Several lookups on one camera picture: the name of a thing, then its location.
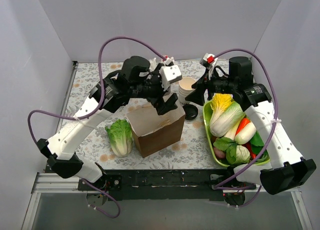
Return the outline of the brown pulp cup carrier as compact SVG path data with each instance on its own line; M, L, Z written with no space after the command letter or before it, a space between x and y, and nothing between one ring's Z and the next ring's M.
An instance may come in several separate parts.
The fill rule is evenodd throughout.
M164 119L160 124L159 124L159 127L164 127L164 126L167 126L167 125L170 125L172 122L171 122L171 119L169 118L166 118Z

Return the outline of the brown paper bag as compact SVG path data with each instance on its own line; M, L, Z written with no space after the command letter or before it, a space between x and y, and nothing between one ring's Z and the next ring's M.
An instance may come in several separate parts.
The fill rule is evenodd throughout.
M158 115L151 104L127 114L135 146L143 158L180 141L186 114L178 101L176 105L177 109L164 115ZM171 124L159 127L166 118L171 119Z

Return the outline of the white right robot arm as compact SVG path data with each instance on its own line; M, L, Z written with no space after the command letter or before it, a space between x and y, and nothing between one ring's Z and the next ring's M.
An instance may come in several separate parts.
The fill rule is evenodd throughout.
M275 195L303 185L317 168L316 164L313 159L306 160L288 137L278 119L276 98L269 94L263 84L254 83L252 62L245 56L230 58L229 74L225 77L214 72L217 60L217 57L208 53L200 60L206 70L192 85L193 92L186 100L203 106L205 92L210 97L215 93L231 94L257 128L270 162L261 166L250 162L234 167L233 172L215 188L227 184L237 189L247 182L260 185L269 194Z

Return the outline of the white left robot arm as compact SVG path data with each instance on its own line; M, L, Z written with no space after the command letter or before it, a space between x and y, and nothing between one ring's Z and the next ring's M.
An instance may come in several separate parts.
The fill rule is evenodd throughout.
M51 170L67 179L77 176L86 179L95 190L106 186L102 167L92 161L80 159L77 147L101 122L112 116L132 98L146 99L164 115L177 108L176 94L163 99L170 85L182 79L182 74L173 58L157 64L150 71L150 61L132 56L123 62L120 70L109 73L102 83L98 83L85 99L82 107L74 115L75 120L68 122L55 135L39 139L37 147L46 156Z

